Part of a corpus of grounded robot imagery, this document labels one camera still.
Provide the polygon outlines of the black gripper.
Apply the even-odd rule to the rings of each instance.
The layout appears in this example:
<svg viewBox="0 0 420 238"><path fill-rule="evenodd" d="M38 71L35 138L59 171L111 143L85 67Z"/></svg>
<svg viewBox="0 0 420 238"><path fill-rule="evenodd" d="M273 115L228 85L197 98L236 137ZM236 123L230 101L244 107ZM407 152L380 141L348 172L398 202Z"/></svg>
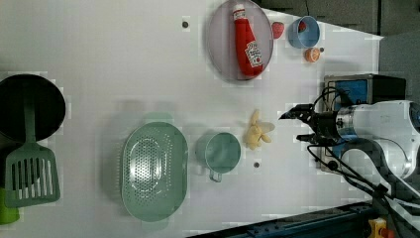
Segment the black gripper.
<svg viewBox="0 0 420 238"><path fill-rule="evenodd" d="M314 133L297 135L296 139L301 142L318 145L333 146L340 140L336 126L336 112L314 113L314 105L297 104L287 112L284 112L279 119L310 119L310 127Z"/></svg>

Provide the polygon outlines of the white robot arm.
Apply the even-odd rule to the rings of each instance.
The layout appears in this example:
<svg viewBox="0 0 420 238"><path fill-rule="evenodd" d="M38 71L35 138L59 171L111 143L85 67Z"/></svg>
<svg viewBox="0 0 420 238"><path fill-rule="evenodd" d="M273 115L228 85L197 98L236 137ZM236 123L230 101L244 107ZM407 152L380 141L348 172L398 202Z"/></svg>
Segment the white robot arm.
<svg viewBox="0 0 420 238"><path fill-rule="evenodd" d="M381 101L317 113L298 104L282 120L299 120L312 132L299 135L309 149L322 148L337 163L332 171L348 183L419 213L419 105L408 100Z"/></svg>

